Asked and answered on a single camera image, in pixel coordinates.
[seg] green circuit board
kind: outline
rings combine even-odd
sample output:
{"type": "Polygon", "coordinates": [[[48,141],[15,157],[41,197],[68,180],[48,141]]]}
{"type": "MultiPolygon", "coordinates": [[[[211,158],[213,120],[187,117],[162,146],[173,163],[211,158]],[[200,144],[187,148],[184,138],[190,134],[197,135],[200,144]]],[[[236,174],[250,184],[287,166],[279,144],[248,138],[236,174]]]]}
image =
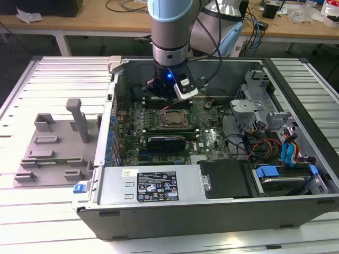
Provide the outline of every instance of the green circuit board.
{"type": "Polygon", "coordinates": [[[122,166],[187,165],[191,158],[229,159],[219,126],[217,107],[204,109],[205,99],[194,99],[190,109],[146,110],[142,103],[118,103],[122,166]],[[150,137],[185,137],[185,149],[175,153],[154,153],[147,149],[150,137]]]}

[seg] warning label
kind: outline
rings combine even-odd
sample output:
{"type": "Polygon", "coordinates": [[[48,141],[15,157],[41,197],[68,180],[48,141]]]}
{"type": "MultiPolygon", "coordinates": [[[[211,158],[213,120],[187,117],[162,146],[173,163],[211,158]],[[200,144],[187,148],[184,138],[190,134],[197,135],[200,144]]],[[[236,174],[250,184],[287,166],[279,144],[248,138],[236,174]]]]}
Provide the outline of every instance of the warning label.
{"type": "Polygon", "coordinates": [[[179,200],[175,172],[138,173],[137,187],[139,202],[179,200]]]}

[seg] motherboard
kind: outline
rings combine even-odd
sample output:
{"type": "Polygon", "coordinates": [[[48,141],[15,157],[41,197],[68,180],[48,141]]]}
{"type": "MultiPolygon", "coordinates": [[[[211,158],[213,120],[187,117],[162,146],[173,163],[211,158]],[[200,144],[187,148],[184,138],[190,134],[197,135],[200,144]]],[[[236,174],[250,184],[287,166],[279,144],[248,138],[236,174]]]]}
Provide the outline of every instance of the motherboard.
{"type": "MultiPolygon", "coordinates": [[[[172,106],[117,102],[111,131],[119,132],[121,166],[190,165],[231,157],[221,134],[221,107],[205,98],[172,106]]],[[[116,160],[109,156],[106,165],[114,166],[116,160]]]]}

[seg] cpu socket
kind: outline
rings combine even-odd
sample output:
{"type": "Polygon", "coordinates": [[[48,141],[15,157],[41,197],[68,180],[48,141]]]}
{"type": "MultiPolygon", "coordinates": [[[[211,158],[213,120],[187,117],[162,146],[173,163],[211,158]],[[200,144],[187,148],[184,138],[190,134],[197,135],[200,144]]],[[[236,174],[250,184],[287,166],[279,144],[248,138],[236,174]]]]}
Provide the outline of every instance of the cpu socket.
{"type": "Polygon", "coordinates": [[[164,110],[160,111],[159,114],[162,130],[187,130],[192,128],[186,110],[164,110]]]}

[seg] table leg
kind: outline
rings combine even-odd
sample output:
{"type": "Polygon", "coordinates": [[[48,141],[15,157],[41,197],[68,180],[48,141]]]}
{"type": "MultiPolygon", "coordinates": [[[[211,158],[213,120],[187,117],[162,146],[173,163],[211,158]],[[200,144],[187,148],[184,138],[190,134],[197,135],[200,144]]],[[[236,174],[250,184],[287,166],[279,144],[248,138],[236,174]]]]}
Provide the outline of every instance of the table leg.
{"type": "Polygon", "coordinates": [[[246,36],[240,36],[237,43],[235,44],[234,48],[232,49],[231,53],[229,54],[229,56],[230,57],[239,57],[245,41],[246,41],[246,36]]]}
{"type": "Polygon", "coordinates": [[[293,48],[294,45],[295,45],[294,42],[289,43],[289,44],[287,45],[285,51],[286,51],[287,53],[291,52],[291,50],[292,50],[292,48],[293,48]]]}
{"type": "Polygon", "coordinates": [[[69,45],[68,45],[68,41],[67,41],[66,36],[61,34],[61,33],[60,34],[55,34],[54,36],[55,36],[55,38],[57,40],[57,43],[58,43],[61,55],[63,57],[71,57],[72,53],[71,53],[71,51],[69,49],[69,45]]]}
{"type": "Polygon", "coordinates": [[[7,38],[6,38],[5,34],[4,33],[0,33],[0,44],[5,45],[7,43],[8,42],[7,42],[7,38]]]}

